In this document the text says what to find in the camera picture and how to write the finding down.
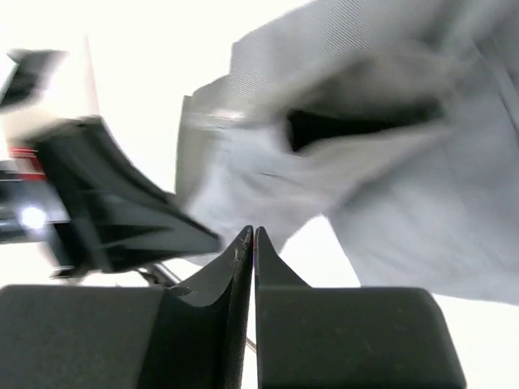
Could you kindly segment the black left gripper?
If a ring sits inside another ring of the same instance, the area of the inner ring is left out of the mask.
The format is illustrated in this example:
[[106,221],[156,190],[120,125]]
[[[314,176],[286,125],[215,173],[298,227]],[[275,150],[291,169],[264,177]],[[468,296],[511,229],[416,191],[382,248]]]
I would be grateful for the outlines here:
[[[1,114],[36,102],[64,55],[55,49],[11,51]],[[46,243],[54,279],[73,271],[130,271],[221,247],[214,232],[182,213],[172,194],[127,159],[100,117],[54,124],[36,137],[36,151],[19,136],[14,145],[4,140],[1,243]]]

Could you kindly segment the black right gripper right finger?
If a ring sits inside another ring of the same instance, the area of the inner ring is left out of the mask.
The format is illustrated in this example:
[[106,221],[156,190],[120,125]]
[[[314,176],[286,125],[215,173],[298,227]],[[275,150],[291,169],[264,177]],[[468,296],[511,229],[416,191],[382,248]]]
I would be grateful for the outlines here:
[[417,288],[313,288],[254,243],[258,384],[262,388],[463,388],[444,315]]

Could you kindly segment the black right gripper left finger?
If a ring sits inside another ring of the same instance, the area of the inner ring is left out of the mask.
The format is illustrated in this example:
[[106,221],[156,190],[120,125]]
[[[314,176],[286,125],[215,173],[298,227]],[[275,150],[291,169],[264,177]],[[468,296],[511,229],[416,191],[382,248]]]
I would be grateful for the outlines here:
[[5,287],[2,387],[240,387],[252,238],[172,288]]

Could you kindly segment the grey pleated skirt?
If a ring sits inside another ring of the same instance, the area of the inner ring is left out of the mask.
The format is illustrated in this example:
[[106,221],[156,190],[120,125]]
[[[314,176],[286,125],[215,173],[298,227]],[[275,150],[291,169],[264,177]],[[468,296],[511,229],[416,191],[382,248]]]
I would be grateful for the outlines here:
[[518,4],[313,1],[188,96],[180,206],[280,249],[328,217],[359,281],[518,302]]

